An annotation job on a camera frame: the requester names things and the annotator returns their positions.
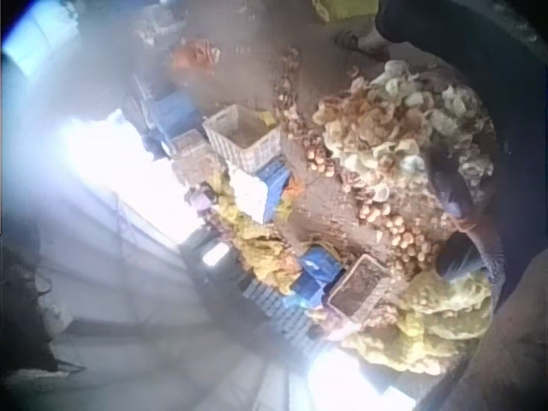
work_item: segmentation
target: bright window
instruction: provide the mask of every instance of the bright window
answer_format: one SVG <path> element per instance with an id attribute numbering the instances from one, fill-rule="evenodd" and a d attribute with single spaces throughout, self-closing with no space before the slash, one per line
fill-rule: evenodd
<path id="1" fill-rule="evenodd" d="M 169 159 L 153 162 L 134 126 L 120 110 L 103 122 L 71 120 L 61 130 L 70 168 L 89 184 L 120 198 L 177 244 L 203 224 L 184 200 L 187 192 Z"/>

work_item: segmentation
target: brown tray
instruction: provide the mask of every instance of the brown tray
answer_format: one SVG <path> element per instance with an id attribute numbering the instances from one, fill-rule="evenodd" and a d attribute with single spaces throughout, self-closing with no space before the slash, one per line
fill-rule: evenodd
<path id="1" fill-rule="evenodd" d="M 378 277 L 369 280 L 372 281 L 373 284 L 368 284 L 366 288 L 371 288 L 371 291 L 367 292 L 367 295 L 364 296 L 365 298 L 359 303 L 360 305 L 357 307 L 357 309 L 352 310 L 353 312 L 350 313 L 348 310 L 339 308 L 340 303 L 343 302 L 339 301 L 339 298 L 341 297 L 341 295 L 344 297 L 344 294 L 352 294 L 346 292 L 348 288 L 345 288 L 345 286 L 348 284 L 349 281 L 354 280 L 355 274 L 359 272 L 358 270 L 363 265 L 365 265 L 366 267 L 369 266 L 370 270 L 374 269 L 378 273 Z M 367 320 L 369 315 L 371 315 L 373 308 L 375 308 L 375 306 L 387 294 L 387 291 L 392 283 L 393 281 L 390 276 L 390 272 L 384 265 L 380 264 L 375 258 L 370 256 L 369 254 L 362 254 L 352 265 L 352 267 L 347 271 L 347 273 L 344 274 L 344 276 L 342 276 L 338 283 L 333 287 L 333 290 L 330 292 L 330 295 L 327 299 L 327 303 L 331 308 L 333 308 L 344 318 L 348 318 L 356 324 L 363 324 Z"/>

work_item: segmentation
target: hand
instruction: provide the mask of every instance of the hand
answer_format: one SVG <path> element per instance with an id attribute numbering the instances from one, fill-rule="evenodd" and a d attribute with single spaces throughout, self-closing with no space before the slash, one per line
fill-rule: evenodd
<path id="1" fill-rule="evenodd" d="M 471 218 L 474 202 L 458 171 L 458 160 L 450 158 L 442 148 L 430 146 L 425 163 L 428 180 L 445 212 L 455 220 Z"/>

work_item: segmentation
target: yellow container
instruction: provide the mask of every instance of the yellow container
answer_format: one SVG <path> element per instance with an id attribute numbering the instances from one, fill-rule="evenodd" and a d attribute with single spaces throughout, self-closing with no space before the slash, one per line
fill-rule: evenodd
<path id="1" fill-rule="evenodd" d="M 378 12 L 378 0 L 312 0 L 312 4 L 319 17 L 326 22 Z"/>

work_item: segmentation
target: blue plastic crate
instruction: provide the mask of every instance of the blue plastic crate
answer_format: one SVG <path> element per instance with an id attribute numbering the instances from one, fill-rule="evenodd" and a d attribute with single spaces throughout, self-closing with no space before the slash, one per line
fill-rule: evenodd
<path id="1" fill-rule="evenodd" d="M 268 188 L 263 221 L 272 220 L 277 206 L 282 199 L 283 189 L 291 177 L 291 171 L 285 166 L 280 157 L 274 158 L 265 167 L 257 171 L 256 176 L 266 184 Z"/>
<path id="2" fill-rule="evenodd" d="M 317 307 L 321 304 L 324 295 L 324 285 L 316 281 L 307 272 L 303 271 L 299 278 L 291 284 L 291 290 L 300 298 L 307 301 L 310 307 Z"/>
<path id="3" fill-rule="evenodd" d="M 320 246 L 311 247 L 299 258 L 303 271 L 321 283 L 332 283 L 343 269 L 341 263 Z"/>
<path id="4" fill-rule="evenodd" d="M 265 167 L 257 171 L 256 176 L 271 189 L 283 189 L 291 177 L 291 171 L 285 166 L 280 157 L 274 158 Z"/>

